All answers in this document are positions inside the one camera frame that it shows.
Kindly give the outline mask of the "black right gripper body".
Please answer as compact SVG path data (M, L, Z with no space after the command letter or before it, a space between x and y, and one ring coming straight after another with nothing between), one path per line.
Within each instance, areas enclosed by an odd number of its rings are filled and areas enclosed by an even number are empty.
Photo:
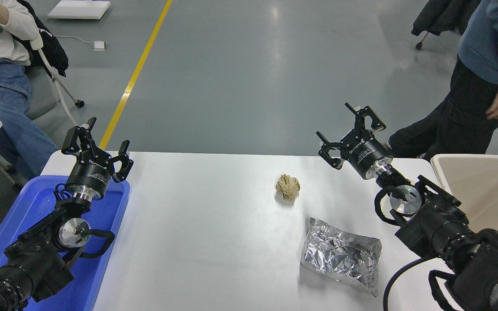
M351 130L341 139L341 156L363 178L376 178L393 156L375 138L371 130Z

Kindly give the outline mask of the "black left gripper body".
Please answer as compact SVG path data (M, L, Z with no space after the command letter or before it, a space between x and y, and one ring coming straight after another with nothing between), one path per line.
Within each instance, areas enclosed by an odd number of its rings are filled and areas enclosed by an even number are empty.
M79 193L83 188L89 188L96 194L105 194L114 169L109 169L105 161L110 155L99 155L91 158L90 155L78 155L70 176L66 181L66 190L69 193Z

